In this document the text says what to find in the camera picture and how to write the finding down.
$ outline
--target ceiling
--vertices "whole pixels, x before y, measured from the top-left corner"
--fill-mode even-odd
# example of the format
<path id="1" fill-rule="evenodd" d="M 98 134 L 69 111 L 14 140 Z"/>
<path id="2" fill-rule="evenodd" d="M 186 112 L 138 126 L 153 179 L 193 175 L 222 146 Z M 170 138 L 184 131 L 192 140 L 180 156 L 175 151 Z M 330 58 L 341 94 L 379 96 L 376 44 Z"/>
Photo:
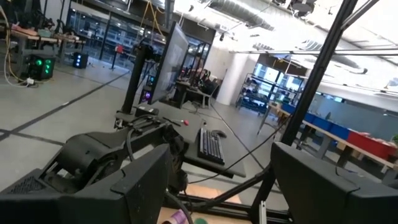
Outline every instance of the ceiling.
<path id="1" fill-rule="evenodd" d="M 343 0 L 317 0 L 315 10 L 305 19 L 322 29 L 329 30 Z M 368 0 L 358 0 L 356 10 L 363 6 Z M 362 49 L 386 49 L 397 48 L 398 32 L 391 29 L 398 19 L 396 9 L 398 1 L 381 0 L 368 12 L 360 17 L 350 28 L 343 38 Z M 398 65 L 398 57 L 382 57 L 394 65 Z"/>

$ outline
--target black keyboard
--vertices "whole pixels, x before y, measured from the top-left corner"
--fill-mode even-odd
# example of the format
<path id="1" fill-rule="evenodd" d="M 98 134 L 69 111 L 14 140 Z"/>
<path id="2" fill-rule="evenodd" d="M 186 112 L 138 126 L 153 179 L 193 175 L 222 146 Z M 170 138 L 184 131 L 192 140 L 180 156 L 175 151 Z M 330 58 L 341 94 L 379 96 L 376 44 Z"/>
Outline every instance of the black keyboard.
<path id="1" fill-rule="evenodd" d="M 198 157 L 221 165 L 225 164 L 221 140 L 216 133 L 200 129 Z"/>

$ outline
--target computer tower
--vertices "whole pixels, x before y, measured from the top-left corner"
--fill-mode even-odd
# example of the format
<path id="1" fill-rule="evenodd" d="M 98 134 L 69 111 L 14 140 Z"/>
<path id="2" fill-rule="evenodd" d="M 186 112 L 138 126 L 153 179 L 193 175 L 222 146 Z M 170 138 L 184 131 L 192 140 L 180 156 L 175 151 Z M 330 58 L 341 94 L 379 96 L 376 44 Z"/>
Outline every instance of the computer tower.
<path id="1" fill-rule="evenodd" d="M 86 68 L 87 67 L 87 62 L 88 62 L 88 54 L 81 54 L 78 52 L 75 52 L 73 54 L 73 67 L 75 68 Z"/>
<path id="2" fill-rule="evenodd" d="M 48 55 L 31 55 L 27 73 L 23 73 L 21 78 L 48 80 L 52 78 L 54 65 L 55 57 Z"/>

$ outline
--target desk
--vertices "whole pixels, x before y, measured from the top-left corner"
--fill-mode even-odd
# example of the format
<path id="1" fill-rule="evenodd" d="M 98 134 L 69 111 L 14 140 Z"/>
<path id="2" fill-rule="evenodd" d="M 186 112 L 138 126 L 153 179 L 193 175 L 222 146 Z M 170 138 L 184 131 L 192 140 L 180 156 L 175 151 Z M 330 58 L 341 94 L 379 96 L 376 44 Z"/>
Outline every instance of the desk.
<path id="1" fill-rule="evenodd" d="M 151 105 L 153 108 L 157 108 L 159 110 L 159 117 L 165 117 L 168 119 L 186 119 L 189 121 L 189 126 L 181 126 L 178 127 L 174 125 L 174 129 L 184 138 L 184 141 L 189 143 L 188 151 L 185 153 L 184 162 L 189 163 L 191 165 L 201 167 L 203 169 L 219 173 L 222 170 L 226 169 L 232 163 L 236 162 L 241 158 L 241 155 L 236 148 L 239 144 L 234 142 L 235 136 L 233 134 L 227 134 L 228 138 L 221 139 L 221 144 L 223 146 L 224 152 L 224 161 L 225 165 L 217 164 L 214 162 L 210 162 L 206 159 L 202 159 L 198 157 L 198 131 L 202 126 L 202 119 L 197 114 L 189 113 L 187 110 L 180 110 L 178 108 L 174 108 L 172 106 L 166 105 L 164 103 L 156 102 Z M 231 132 L 228 127 L 224 124 L 224 122 L 214 119 L 214 123 L 219 122 L 217 124 L 218 129 L 224 131 L 225 133 Z M 226 171 L 223 175 L 232 178 L 233 175 L 238 175 L 240 177 L 246 177 L 246 173 L 244 171 L 244 167 L 242 163 L 238 163 L 228 171 Z"/>
<path id="2" fill-rule="evenodd" d="M 286 111 L 284 111 L 284 110 L 272 105 L 271 103 L 269 103 L 266 115 L 264 116 L 265 118 L 266 118 L 266 116 L 268 116 L 269 110 L 271 108 L 275 109 L 275 110 L 278 110 L 281 113 L 286 114 L 288 116 L 290 115 L 290 113 L 288 113 L 288 112 L 286 112 Z M 363 154 L 365 156 L 370 157 L 371 159 L 373 159 L 375 161 L 378 161 L 379 163 L 383 164 L 384 166 L 391 168 L 391 169 L 389 169 L 387 171 L 387 173 L 385 175 L 385 178 L 383 179 L 383 182 L 391 181 L 391 179 L 393 178 L 394 173 L 396 173 L 396 170 L 398 170 L 398 165 L 393 164 L 393 163 L 388 162 L 388 161 L 385 161 L 384 159 L 381 159 L 380 157 L 377 157 L 377 156 L 371 154 L 370 152 L 365 151 L 365 150 L 359 148 L 358 146 L 355 146 L 354 144 L 351 144 L 351 143 L 345 141 L 344 139 L 341 139 L 341 138 L 335 136 L 334 134 L 323 130 L 322 128 L 319 128 L 319 127 L 317 127 L 317 126 L 315 126 L 315 125 L 313 125 L 313 124 L 311 124 L 311 123 L 309 123 L 307 121 L 304 121 L 304 120 L 303 120 L 303 124 L 305 124 L 305 128 L 304 128 L 304 131 L 302 133 L 302 136 L 300 137 L 300 141 L 304 141 L 308 137 L 308 134 L 309 134 L 311 129 L 315 129 L 316 131 L 319 131 L 320 133 L 324 134 L 323 141 L 322 141 L 322 144 L 321 144 L 321 148 L 318 150 L 317 154 L 314 155 L 315 157 L 317 157 L 319 159 L 322 159 L 323 156 L 325 156 L 325 154 L 327 152 L 327 149 L 328 149 L 328 146 L 330 145 L 332 140 L 335 140 L 335 141 L 337 141 L 339 143 L 340 148 L 343 149 L 343 152 L 341 153 L 340 158 L 339 158 L 339 160 L 337 162 L 337 165 L 340 166 L 340 167 L 344 167 L 345 164 L 347 163 L 348 159 L 351 157 L 351 154 L 353 153 L 353 151 L 357 151 L 357 152 L 359 152 L 359 153 L 361 153 L 361 154 Z"/>
<path id="3" fill-rule="evenodd" d="M 86 43 L 84 40 L 71 39 L 61 34 L 56 34 L 54 37 L 61 40 L 61 46 L 58 51 L 58 58 L 61 64 L 65 63 L 65 54 L 75 52 L 81 53 L 83 51 L 84 44 Z M 75 44 L 75 48 L 67 48 L 68 44 L 71 43 Z"/>
<path id="4" fill-rule="evenodd" d="M 19 77 L 21 75 L 21 72 L 25 70 L 25 63 L 24 59 L 25 56 L 33 55 L 33 54 L 41 54 L 41 55 L 48 55 L 51 57 L 55 57 L 57 54 L 57 50 L 55 45 L 58 45 L 60 40 L 55 39 L 55 38 L 49 38 L 49 37 L 39 37 L 39 36 L 33 36 L 29 35 L 23 32 L 19 32 L 16 30 L 11 30 L 11 35 L 14 37 L 18 37 L 18 46 L 19 46 L 19 51 L 17 54 L 17 68 L 18 71 L 16 72 L 16 75 Z M 37 47 L 33 48 L 33 45 L 29 43 L 30 40 L 36 40 L 38 42 Z M 48 42 L 53 44 L 51 46 L 51 49 L 41 49 L 43 42 Z"/>

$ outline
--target white pillar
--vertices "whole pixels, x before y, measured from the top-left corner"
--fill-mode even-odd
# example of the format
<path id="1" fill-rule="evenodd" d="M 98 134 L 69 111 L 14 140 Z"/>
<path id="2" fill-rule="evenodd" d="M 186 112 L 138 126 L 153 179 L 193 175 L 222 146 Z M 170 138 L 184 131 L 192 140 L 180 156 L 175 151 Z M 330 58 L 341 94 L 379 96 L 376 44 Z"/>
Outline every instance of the white pillar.
<path id="1" fill-rule="evenodd" d="M 217 102 L 230 105 L 236 88 L 239 88 L 239 78 L 243 72 L 243 68 L 248 60 L 248 54 L 234 54 L 231 65 L 223 80 L 220 91 L 218 92 Z"/>

